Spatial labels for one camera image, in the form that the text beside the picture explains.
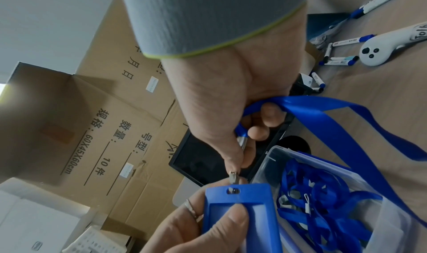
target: ring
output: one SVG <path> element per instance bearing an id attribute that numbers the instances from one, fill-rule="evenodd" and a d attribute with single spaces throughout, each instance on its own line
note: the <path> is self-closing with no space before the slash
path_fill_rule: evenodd
<path id="1" fill-rule="evenodd" d="M 190 214 L 193 216 L 194 219 L 198 219 L 198 216 L 196 212 L 194 211 L 193 207 L 191 206 L 191 203 L 188 199 L 185 200 L 184 205 L 187 207 Z"/>

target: white paper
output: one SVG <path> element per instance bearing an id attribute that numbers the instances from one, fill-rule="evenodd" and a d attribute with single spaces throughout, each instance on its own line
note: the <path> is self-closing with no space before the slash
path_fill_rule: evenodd
<path id="1" fill-rule="evenodd" d="M 131 173 L 133 170 L 133 165 L 126 162 L 125 166 L 123 167 L 123 169 L 120 172 L 120 176 L 124 177 L 124 178 L 128 178 L 129 173 Z"/>
<path id="2" fill-rule="evenodd" d="M 157 83 L 159 82 L 158 78 L 155 78 L 153 76 L 151 76 L 150 81 L 147 84 L 147 87 L 145 88 L 147 91 L 149 92 L 154 92 L 154 90 L 156 89 Z"/>

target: yellow trim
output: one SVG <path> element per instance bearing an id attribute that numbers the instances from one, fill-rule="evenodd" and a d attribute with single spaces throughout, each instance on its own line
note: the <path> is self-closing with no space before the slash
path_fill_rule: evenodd
<path id="1" fill-rule="evenodd" d="M 143 53 L 143 54 L 144 54 L 145 57 L 152 58 L 152 59 L 186 58 L 186 57 L 196 56 L 196 55 L 199 55 L 199 54 L 202 54 L 202 53 L 206 53 L 206 52 L 211 52 L 211 51 L 214 51 L 214 50 L 226 47 L 226 46 L 234 45 L 234 44 L 239 43 L 241 41 L 247 40 L 247 39 L 249 39 L 249 38 L 251 38 L 253 36 L 261 34 L 261 33 L 265 32 L 267 30 L 270 30 L 271 28 L 273 28 L 276 25 L 279 25 L 281 22 L 283 22 L 283 21 L 287 20 L 288 18 L 292 17 L 305 4 L 306 3 L 302 4 L 300 7 L 298 7 L 297 9 L 295 9 L 290 14 L 284 16 L 283 18 L 281 18 L 281 19 L 279 19 L 279 20 L 277 20 L 277 21 L 275 21 L 275 22 L 273 22 L 273 23 L 271 23 L 271 24 L 269 24 L 269 25 L 267 25 L 267 26 L 265 26 L 265 27 L 263 27 L 263 28 L 261 28 L 259 30 L 253 31 L 253 32 L 251 32 L 251 33 L 249 33 L 247 35 L 241 36 L 239 38 L 233 39 L 233 40 L 228 41 L 228 42 L 224 42 L 224 43 L 221 43 L 221 44 L 218 44 L 218 45 L 214 45 L 214 46 L 202 49 L 202 50 L 197 50 L 197 51 L 194 51 L 194 52 L 187 52 L 187 53 L 183 53 L 183 54 L 173 54 L 173 55 L 151 55 L 151 54 L 147 54 L 147 53 Z"/>

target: gray sleeve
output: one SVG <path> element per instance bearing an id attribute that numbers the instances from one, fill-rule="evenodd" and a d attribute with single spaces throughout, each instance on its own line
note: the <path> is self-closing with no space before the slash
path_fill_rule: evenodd
<path id="1" fill-rule="evenodd" d="M 236 43 L 280 22 L 306 0 L 124 0 L 147 57 L 185 57 Z"/>

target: blue lanyard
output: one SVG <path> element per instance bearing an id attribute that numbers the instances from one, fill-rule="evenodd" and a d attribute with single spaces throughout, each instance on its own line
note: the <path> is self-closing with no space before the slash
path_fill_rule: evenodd
<path id="1" fill-rule="evenodd" d="M 306 201 L 292 198 L 289 192 L 299 191 Z M 295 209 L 280 208 L 280 196 L 287 196 L 289 202 L 297 208 L 309 205 L 310 213 Z M 360 240 L 369 241 L 371 231 L 357 221 L 348 218 L 359 201 L 383 198 L 367 191 L 350 192 L 343 179 L 332 173 L 300 164 L 295 159 L 286 163 L 282 174 L 280 193 L 277 199 L 277 211 L 280 217 L 288 220 L 291 226 L 318 253 L 323 250 L 341 250 L 345 253 L 361 253 Z M 308 231 L 297 223 L 306 224 Z"/>
<path id="2" fill-rule="evenodd" d="M 324 111 L 349 107 L 365 119 L 381 136 L 406 157 L 415 161 L 427 161 L 427 153 L 420 147 L 383 129 L 366 107 L 327 97 L 273 97 L 250 105 L 245 109 L 243 116 L 259 112 L 261 106 L 266 102 L 275 103 L 282 111 L 295 115 L 317 138 L 350 166 L 353 172 L 359 174 L 378 193 L 395 203 L 427 228 L 427 223 L 420 219 L 394 192 L 382 173 L 358 143 L 335 120 L 325 114 Z M 235 131 L 238 137 L 248 137 L 247 130 L 241 124 L 237 126 Z"/>

